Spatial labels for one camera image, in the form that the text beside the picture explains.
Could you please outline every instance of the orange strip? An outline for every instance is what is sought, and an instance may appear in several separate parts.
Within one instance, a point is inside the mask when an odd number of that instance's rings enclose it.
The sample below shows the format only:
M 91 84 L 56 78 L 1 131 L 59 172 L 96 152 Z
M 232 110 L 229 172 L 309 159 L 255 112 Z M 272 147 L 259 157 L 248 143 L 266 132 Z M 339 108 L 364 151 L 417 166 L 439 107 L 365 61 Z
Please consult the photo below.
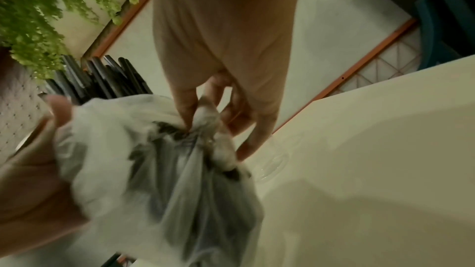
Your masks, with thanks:
M 337 78 L 333 83 L 331 83 L 328 87 L 326 87 L 323 91 L 321 91 L 317 96 L 315 96 L 310 102 L 304 105 L 298 112 L 292 115 L 287 121 L 285 121 L 281 126 L 279 126 L 274 132 L 278 131 L 283 127 L 287 122 L 289 122 L 293 117 L 295 117 L 298 113 L 300 113 L 304 108 L 306 108 L 310 103 L 314 102 L 315 100 L 319 100 L 322 98 L 327 97 L 330 95 L 338 86 L 343 84 L 346 80 L 351 78 L 355 73 L 361 70 L 361 68 L 365 67 L 369 62 L 371 62 L 374 58 L 376 58 L 381 52 L 386 50 L 389 46 L 391 46 L 396 40 L 401 37 L 406 32 L 410 31 L 415 25 L 417 24 L 416 19 L 410 19 L 406 23 L 404 23 L 400 28 L 398 28 L 395 32 L 393 32 L 389 37 L 384 39 L 378 46 L 376 46 L 373 50 L 371 50 L 367 55 L 365 55 L 361 60 L 359 60 L 356 64 L 351 66 L 345 73 L 343 73 L 339 78 Z
M 139 0 L 139 3 L 131 6 L 129 11 L 122 18 L 122 23 L 116 26 L 110 34 L 104 39 L 104 41 L 99 45 L 99 47 L 94 50 L 91 57 L 98 56 L 103 57 L 109 48 L 114 44 L 114 42 L 119 38 L 121 33 L 129 26 L 132 20 L 140 13 L 143 7 L 147 4 L 149 0 Z

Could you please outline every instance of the hand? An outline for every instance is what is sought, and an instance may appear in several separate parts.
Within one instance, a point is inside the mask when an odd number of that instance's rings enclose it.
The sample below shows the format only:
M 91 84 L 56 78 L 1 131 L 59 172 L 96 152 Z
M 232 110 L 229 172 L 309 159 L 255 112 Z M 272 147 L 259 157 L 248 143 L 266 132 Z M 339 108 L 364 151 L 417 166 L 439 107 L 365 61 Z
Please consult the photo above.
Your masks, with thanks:
M 87 222 L 58 176 L 53 152 L 55 130 L 71 120 L 72 106 L 63 96 L 47 100 L 54 117 L 44 117 L 32 142 L 0 167 L 0 258 L 51 242 Z
M 154 0 L 154 37 L 178 112 L 191 126 L 204 83 L 215 105 L 232 87 L 223 121 L 256 127 L 239 160 L 271 135 L 284 93 L 297 0 Z

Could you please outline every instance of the hanging foliage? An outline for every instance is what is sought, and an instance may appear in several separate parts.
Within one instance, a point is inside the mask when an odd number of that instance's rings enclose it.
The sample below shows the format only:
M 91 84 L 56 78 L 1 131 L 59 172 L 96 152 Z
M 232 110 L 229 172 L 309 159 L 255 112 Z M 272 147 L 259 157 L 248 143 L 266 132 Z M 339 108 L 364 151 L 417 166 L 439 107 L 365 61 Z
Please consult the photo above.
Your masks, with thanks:
M 98 15 L 85 0 L 62 0 L 66 9 L 99 23 Z M 120 23 L 118 0 L 95 0 L 115 24 Z M 60 56 L 69 54 L 50 22 L 62 18 L 58 0 L 0 0 L 0 40 L 11 47 L 11 55 L 32 69 L 37 78 L 48 78 L 53 70 L 62 69 Z

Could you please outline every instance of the plastic bag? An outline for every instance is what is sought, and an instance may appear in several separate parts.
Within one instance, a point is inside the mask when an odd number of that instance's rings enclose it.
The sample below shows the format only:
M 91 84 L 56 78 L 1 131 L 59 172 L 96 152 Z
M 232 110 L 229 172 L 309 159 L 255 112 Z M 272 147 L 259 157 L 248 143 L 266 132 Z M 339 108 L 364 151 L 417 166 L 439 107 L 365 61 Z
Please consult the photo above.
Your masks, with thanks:
M 190 133 L 156 95 L 94 99 L 55 138 L 60 175 L 111 249 L 159 267 L 251 266 L 263 210 L 216 108 Z

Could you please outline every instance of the bundle of black chopsticks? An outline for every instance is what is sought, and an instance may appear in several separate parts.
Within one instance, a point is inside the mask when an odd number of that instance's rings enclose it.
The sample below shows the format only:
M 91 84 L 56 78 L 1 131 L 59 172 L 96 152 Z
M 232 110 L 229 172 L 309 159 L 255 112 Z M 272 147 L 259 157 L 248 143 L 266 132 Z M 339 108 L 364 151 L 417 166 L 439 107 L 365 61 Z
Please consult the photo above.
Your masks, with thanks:
M 129 60 L 120 57 L 119 63 L 110 55 L 104 57 L 104 65 L 98 57 L 87 61 L 88 70 L 83 70 L 70 55 L 62 57 L 64 70 L 54 72 L 54 79 L 46 80 L 49 94 L 68 97 L 81 105 L 92 98 L 113 99 L 137 94 L 152 94 L 143 78 Z

